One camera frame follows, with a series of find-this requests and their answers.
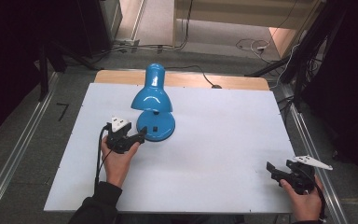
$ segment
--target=black curtain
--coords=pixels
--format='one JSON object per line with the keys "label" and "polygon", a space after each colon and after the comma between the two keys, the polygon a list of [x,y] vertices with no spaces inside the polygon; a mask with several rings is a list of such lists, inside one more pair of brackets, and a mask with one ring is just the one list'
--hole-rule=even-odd
{"label": "black curtain", "polygon": [[332,131],[338,153],[358,165],[358,1],[351,1],[317,76],[301,96]]}
{"label": "black curtain", "polygon": [[36,17],[25,2],[0,1],[0,126],[40,81]]}

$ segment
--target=person's left hand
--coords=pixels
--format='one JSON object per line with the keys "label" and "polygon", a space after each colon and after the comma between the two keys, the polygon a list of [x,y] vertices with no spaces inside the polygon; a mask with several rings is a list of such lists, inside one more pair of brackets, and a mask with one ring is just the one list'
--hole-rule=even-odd
{"label": "person's left hand", "polygon": [[105,136],[101,144],[102,160],[107,156],[103,162],[103,167],[106,171],[106,182],[121,188],[130,170],[131,159],[138,150],[140,143],[134,143],[128,152],[118,154],[114,151],[111,152],[107,147],[106,139]]}

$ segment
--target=lamp base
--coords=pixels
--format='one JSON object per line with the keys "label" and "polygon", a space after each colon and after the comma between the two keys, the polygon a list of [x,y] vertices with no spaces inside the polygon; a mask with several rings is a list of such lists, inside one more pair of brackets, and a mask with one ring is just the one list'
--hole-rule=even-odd
{"label": "lamp base", "polygon": [[175,119],[170,112],[144,111],[136,122],[138,132],[147,127],[145,139],[150,142],[160,142],[171,136],[175,129]]}

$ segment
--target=gray floor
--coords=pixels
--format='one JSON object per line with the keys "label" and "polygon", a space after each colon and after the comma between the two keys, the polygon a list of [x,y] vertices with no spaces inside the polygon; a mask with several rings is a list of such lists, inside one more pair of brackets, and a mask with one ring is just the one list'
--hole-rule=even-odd
{"label": "gray floor", "polygon": [[[71,59],[68,61],[70,64],[75,63]],[[105,69],[145,69],[150,63],[161,63],[165,66],[196,64],[207,73],[228,76],[249,74],[265,66],[265,63],[258,59],[244,60],[241,57],[177,51],[164,51],[157,54],[146,49],[140,49],[136,53],[114,52],[103,58],[98,65]],[[187,71],[199,72],[197,68]],[[59,74],[59,81],[47,110],[0,202],[0,223],[65,223],[72,215],[72,213],[47,213],[43,211],[43,207],[83,97],[95,75],[96,71],[90,71],[81,65],[70,66],[65,74]],[[39,88],[36,87],[0,129],[0,170],[36,107],[38,91]],[[283,98],[281,89],[274,89],[274,93],[277,100]],[[69,105],[61,121],[59,118],[63,108],[57,103]],[[358,223],[358,167],[331,159],[334,149],[330,145],[323,123],[312,116],[306,105],[303,105],[303,108],[310,134],[321,158],[334,167],[334,171],[330,172],[329,176],[348,221]],[[304,147],[290,116],[288,116],[287,131],[296,154],[303,155]],[[274,215],[247,215],[246,223],[272,223],[274,218]],[[227,221],[216,223],[233,222],[228,218]],[[327,223],[333,223],[333,220],[328,219]]]}

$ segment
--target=blue desk lamp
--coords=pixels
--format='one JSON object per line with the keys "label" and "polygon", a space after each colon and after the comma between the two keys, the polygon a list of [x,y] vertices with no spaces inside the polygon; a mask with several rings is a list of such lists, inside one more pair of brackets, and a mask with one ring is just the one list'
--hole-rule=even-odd
{"label": "blue desk lamp", "polygon": [[138,132],[147,127],[145,139],[159,142],[167,139],[175,129],[172,104],[164,90],[165,69],[161,64],[147,66],[145,86],[132,101],[131,108],[143,110],[136,122]]}

